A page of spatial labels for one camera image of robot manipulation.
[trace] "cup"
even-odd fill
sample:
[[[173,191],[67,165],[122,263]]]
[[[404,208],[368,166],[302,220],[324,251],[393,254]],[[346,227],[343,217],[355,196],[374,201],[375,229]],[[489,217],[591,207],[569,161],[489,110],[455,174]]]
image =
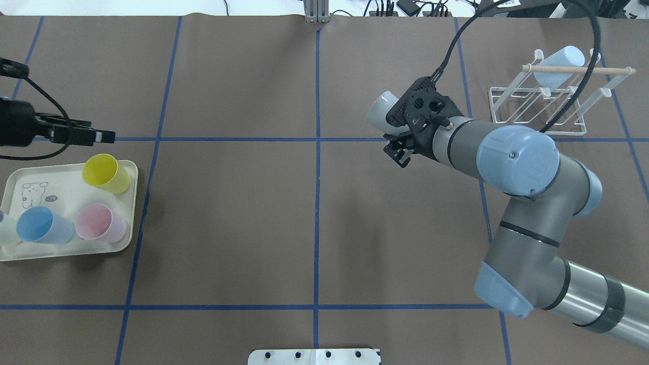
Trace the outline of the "cup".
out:
[[[83,181],[113,194],[122,194],[130,186],[130,175],[115,157],[101,153],[90,157],[81,170]]]
[[[18,218],[16,233],[27,242],[64,244],[72,239],[75,228],[62,216],[39,205],[27,209]]]
[[[21,241],[16,233],[16,220],[0,210],[0,246],[16,245]]]
[[[91,204],[83,208],[75,222],[75,230],[84,240],[113,243],[126,235],[125,220],[103,204]]]

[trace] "tray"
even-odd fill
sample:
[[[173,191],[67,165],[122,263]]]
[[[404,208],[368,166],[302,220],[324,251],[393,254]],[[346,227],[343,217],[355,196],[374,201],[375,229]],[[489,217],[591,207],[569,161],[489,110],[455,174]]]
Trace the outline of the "tray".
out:
[[[87,241],[76,233],[68,243],[62,245],[22,241],[13,246],[0,246],[0,261],[108,253],[126,248],[133,237],[138,167],[129,160],[120,160],[118,163],[132,179],[129,189],[119,195],[88,186],[81,178],[84,164],[16,170],[7,179],[0,210],[18,219],[28,208],[43,205],[74,223],[77,214],[84,207],[92,203],[102,203],[128,223],[129,230],[121,241],[112,244]]]

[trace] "cartoon bear drawing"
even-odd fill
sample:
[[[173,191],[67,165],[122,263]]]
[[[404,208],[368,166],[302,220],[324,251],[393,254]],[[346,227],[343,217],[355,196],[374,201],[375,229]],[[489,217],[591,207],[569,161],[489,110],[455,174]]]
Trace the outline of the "cartoon bear drawing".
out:
[[[41,205],[47,185],[47,182],[23,184],[23,208],[27,209]]]

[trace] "blue cup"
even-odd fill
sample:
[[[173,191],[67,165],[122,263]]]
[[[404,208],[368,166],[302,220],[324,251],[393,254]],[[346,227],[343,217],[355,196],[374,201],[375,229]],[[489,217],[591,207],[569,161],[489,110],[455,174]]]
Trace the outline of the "blue cup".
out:
[[[26,242],[64,244],[72,239],[75,227],[46,207],[27,209],[16,223],[18,236]]]

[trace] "pink cup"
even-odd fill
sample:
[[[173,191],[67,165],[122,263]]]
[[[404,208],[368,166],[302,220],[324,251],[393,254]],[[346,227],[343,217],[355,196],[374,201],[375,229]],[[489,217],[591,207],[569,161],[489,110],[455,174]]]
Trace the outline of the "pink cup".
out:
[[[83,208],[75,222],[75,230],[84,240],[113,243],[126,235],[128,225],[103,204]]]

